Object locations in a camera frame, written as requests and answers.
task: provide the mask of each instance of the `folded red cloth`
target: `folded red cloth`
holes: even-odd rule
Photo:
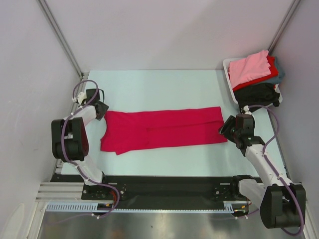
[[[107,111],[101,150],[131,150],[227,142],[218,133],[224,120],[220,107],[124,113]]]
[[[258,83],[258,82],[261,82],[261,81],[265,81],[267,79],[270,79],[272,77],[277,76],[279,72],[278,72],[278,70],[277,70],[277,68],[275,66],[275,57],[274,56],[267,56],[267,60],[268,60],[268,63],[270,64],[270,67],[269,67],[270,75],[264,76],[264,77],[261,77],[261,78],[258,78],[258,79],[252,80],[252,81],[248,81],[248,82],[245,82],[243,84],[240,84],[240,85],[234,87],[233,91],[237,91],[237,90],[242,89],[242,88],[244,88],[246,86],[250,86],[250,85],[253,85],[255,83]]]

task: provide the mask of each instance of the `metal floor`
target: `metal floor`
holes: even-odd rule
[[[75,213],[45,213],[38,239],[291,239],[281,229],[266,229],[258,213],[235,220],[231,215],[187,213],[112,213],[55,224]]]

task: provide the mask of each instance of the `red fabric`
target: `red fabric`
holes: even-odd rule
[[[250,85],[253,85],[255,83],[265,81],[269,78],[277,76],[279,72],[275,66],[275,57],[274,56],[267,56],[267,60],[268,60],[268,63],[270,64],[270,67],[269,67],[270,75],[264,76],[264,77],[261,77],[261,78],[258,78],[258,79],[252,80],[252,81],[248,81],[248,82],[245,82],[243,84],[240,84],[240,85],[236,86],[235,88],[233,88],[233,91],[237,91],[237,90],[244,88],[246,86],[250,86]]]
[[[220,107],[124,113],[107,111],[101,150],[131,150],[227,142],[218,133],[224,120]]]

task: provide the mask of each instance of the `pink cloth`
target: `pink cloth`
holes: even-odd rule
[[[267,60],[268,51],[262,50],[246,58],[231,61],[229,63],[230,84],[234,89],[236,86],[270,75],[270,64]]]
[[[224,120],[220,107],[178,111],[124,113],[107,111],[101,150],[131,150],[227,142],[218,133]]]

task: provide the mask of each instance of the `light blue table surface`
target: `light blue table surface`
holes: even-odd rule
[[[94,80],[105,92],[110,110],[122,112],[197,109],[220,106],[224,120],[236,116],[223,71],[91,71]],[[94,88],[88,83],[85,89]],[[266,142],[274,132],[265,109],[254,114],[255,135]],[[130,151],[121,155],[100,151],[100,139],[106,124],[93,120],[86,127],[89,155],[106,175],[151,176],[258,176],[251,163],[234,143]],[[272,159],[285,172],[274,140],[268,147]],[[77,174],[65,163],[62,174]]]

